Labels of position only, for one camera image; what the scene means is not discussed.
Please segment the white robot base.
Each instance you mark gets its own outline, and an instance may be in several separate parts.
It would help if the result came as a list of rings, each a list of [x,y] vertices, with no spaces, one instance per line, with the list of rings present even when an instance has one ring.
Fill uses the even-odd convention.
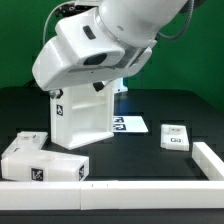
[[[123,83],[123,79],[119,78],[116,79],[114,82],[114,93],[121,93],[121,92],[126,92],[128,90],[128,88],[124,85]]]

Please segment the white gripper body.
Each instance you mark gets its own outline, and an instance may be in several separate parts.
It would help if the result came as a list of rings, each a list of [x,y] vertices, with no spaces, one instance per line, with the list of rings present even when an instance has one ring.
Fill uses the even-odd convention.
[[[138,73],[152,49],[129,49],[98,38],[50,39],[33,64],[32,72],[44,91],[114,81]]]

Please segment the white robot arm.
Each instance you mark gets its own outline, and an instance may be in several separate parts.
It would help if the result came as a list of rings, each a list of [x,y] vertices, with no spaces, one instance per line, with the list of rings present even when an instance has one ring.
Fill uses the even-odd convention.
[[[91,84],[96,89],[138,73],[160,30],[195,0],[98,0],[61,19],[44,42],[33,76],[44,91]]]

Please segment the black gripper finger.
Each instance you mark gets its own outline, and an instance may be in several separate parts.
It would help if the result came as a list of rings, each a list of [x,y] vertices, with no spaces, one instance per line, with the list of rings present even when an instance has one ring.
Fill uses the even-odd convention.
[[[104,82],[95,82],[93,84],[93,87],[94,87],[96,92],[99,92],[106,87],[106,84]]]
[[[63,90],[62,89],[51,90],[49,92],[49,95],[51,99],[60,99],[63,95]]]

